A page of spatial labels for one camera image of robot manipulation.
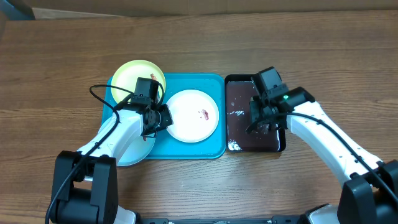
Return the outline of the white plate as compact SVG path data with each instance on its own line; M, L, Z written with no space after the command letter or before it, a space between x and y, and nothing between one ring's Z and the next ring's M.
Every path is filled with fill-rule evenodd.
M218 126L218 106L203 91L180 91L167 101L167 106L173 121L167 131L181 142L196 143L205 140Z

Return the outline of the green sponge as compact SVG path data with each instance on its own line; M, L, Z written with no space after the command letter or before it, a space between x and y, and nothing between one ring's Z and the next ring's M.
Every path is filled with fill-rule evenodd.
M271 130L269 123L259 123L256 126L256 132L259 134L268 134Z

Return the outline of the cardboard backdrop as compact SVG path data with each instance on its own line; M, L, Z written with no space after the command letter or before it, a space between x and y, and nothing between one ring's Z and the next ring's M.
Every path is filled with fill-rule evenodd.
M11 20L114 16L186 16L268 12L397 9L397 0L7 0Z

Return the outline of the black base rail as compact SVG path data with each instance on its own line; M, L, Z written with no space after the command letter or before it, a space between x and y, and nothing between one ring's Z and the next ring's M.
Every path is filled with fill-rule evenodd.
M309 224L303 215L275 215L271 218L179 219L138 218L137 224Z

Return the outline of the black water tray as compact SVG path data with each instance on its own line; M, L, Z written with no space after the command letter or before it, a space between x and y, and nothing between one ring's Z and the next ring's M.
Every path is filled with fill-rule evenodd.
M246 133L252 123L249 102L257 95L250 75L225 77L227 147L231 152L282 152L286 148L285 131L266 134Z

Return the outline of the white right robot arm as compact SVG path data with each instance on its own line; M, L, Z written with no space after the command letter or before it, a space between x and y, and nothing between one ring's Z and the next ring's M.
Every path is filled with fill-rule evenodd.
M338 205L305 212L300 223L397 223L397 161L384 162L353 141L302 87L265 91L249 102L252 123L288 129L306 142L341 185Z

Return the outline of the yellow-green plate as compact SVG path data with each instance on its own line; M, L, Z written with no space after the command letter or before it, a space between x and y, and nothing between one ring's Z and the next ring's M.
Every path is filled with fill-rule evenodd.
M138 78L149 78L158 81L162 87L158 89L157 101L163 97L166 81L163 71L154 63L146 60L133 60L120 66L114 73L111 85L134 92Z

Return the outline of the light blue plate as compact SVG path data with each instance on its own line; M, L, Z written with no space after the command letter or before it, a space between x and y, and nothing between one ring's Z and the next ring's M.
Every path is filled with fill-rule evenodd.
M116 159L118 166L137 164L149 155L155 139L142 136L143 119L139 114L121 116L116 129L92 153L92 156L107 155Z

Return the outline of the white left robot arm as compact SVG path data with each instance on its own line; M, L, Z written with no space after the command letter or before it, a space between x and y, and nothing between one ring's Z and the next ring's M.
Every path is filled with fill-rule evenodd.
M119 206L116 166L131 143L173 123L166 104L116 106L108 124L78 151L55 160L46 223L134 223L134 212Z

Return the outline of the blue plastic tray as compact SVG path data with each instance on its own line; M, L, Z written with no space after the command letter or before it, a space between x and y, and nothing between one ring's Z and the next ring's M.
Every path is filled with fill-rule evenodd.
M224 80L212 73L166 73L165 101L182 90L200 90L210 95L219 109L219 121L213 134L196 143L181 142L166 130L159 132L145 159L217 159L226 150Z

